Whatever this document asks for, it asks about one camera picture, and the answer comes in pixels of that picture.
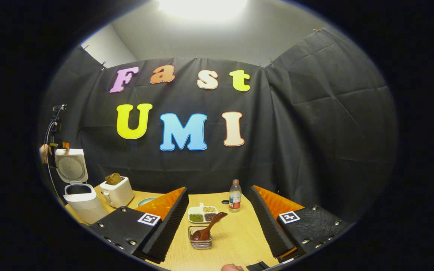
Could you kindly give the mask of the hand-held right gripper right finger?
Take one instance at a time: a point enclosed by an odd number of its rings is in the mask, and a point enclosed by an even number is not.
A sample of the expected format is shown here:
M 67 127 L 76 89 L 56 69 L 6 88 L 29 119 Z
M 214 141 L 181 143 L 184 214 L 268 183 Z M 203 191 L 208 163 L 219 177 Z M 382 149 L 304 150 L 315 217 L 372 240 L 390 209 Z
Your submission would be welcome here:
M 285 260 L 312 254 L 338 238 L 349 223 L 319 205 L 302 206 L 253 185 L 247 196 L 273 257 Z

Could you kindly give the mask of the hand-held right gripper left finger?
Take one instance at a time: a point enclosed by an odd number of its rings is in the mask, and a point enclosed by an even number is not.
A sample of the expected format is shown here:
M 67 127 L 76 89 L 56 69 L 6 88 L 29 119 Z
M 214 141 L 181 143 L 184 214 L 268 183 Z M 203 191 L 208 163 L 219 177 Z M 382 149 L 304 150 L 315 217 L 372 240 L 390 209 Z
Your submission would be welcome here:
M 181 187 L 138 208 L 119 207 L 89 229 L 128 254 L 161 263 L 187 206 L 188 191 Z

